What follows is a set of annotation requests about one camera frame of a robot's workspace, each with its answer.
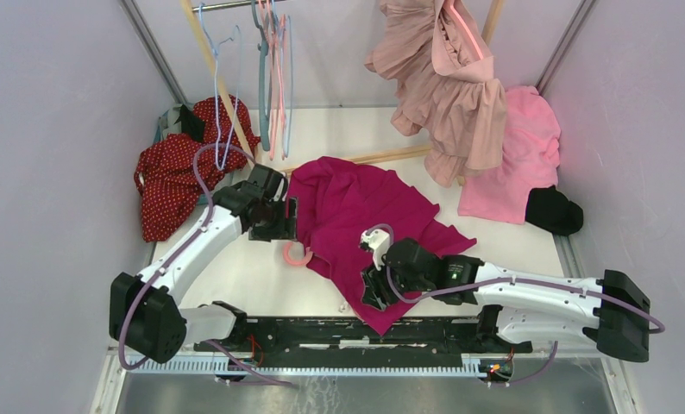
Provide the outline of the dusty pink skirt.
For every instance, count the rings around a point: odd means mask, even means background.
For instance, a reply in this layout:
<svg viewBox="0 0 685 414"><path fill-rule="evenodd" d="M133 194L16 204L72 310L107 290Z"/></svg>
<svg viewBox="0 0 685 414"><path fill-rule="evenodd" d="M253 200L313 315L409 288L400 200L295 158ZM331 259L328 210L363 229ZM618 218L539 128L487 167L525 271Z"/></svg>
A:
<svg viewBox="0 0 685 414"><path fill-rule="evenodd" d="M428 132L425 170L449 187L459 177L501 164L506 91L495 76L489 47L478 60L466 35L439 11L439 2L381 1L384 34L364 66L395 82L398 103L391 124L404 136ZM480 35L465 5L459 10Z"/></svg>

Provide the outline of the pink plastic hanger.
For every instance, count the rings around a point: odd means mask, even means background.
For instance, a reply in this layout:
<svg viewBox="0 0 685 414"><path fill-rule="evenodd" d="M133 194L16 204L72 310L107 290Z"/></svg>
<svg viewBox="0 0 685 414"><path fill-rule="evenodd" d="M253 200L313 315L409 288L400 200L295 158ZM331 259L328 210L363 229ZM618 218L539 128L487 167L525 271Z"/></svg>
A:
<svg viewBox="0 0 685 414"><path fill-rule="evenodd" d="M478 60L483 60L484 54L483 54L478 42L476 41L472 31L470 30L470 27L464 21L462 15L457 11L456 6L455 6L455 1L454 0L446 1L445 2L445 8L449 12L452 20L456 22L458 27L463 31L463 33L468 38L469 42L472 45L474 52L477 55Z"/></svg>

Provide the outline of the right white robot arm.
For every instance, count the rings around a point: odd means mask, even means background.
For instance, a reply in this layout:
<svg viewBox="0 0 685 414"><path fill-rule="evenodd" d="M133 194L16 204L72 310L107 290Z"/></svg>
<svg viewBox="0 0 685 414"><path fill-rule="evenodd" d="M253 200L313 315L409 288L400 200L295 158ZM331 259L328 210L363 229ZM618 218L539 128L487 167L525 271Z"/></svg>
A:
<svg viewBox="0 0 685 414"><path fill-rule="evenodd" d="M412 238L392 241L375 229L361 235L372 263L362 273L361 301L378 311L433 298L481 307L477 345L496 352L506 344L593 344L609 357L644 363L650 337L664 326L650 299L616 270L600 278L565 279L523 273L464 254L436 255Z"/></svg>

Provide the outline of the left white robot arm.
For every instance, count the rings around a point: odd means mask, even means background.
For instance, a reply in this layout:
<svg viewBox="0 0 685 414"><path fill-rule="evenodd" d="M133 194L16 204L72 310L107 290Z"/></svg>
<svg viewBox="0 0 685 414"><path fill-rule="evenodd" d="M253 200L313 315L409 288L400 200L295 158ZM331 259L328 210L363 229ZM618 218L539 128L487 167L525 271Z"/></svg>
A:
<svg viewBox="0 0 685 414"><path fill-rule="evenodd" d="M183 346L206 340L230 351L242 348L248 327L237 320L244 312L228 304L180 304L196 278L239 237L296 240L298 201L286 195L288 189L284 173L254 166L247 179L215 191L203 215L157 261L136 275L117 275L110 285L109 332L120 349L165 363Z"/></svg>

